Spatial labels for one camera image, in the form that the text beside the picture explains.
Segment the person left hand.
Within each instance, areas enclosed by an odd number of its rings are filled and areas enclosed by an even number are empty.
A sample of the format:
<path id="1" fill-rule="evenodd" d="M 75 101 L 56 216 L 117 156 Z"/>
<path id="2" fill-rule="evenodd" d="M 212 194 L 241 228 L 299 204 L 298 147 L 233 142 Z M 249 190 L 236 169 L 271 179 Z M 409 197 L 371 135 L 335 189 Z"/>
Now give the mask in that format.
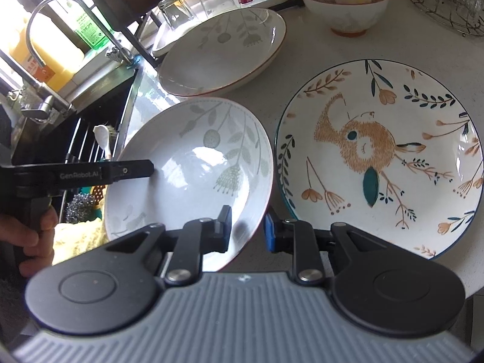
<path id="1" fill-rule="evenodd" d="M 53 263 L 53 241 L 58 216 L 50 206 L 40 218 L 40 231 L 31 230 L 10 215 L 1 215 L 1 241 L 23 249 L 27 259 L 19 264 L 23 277 L 30 278 Z"/>

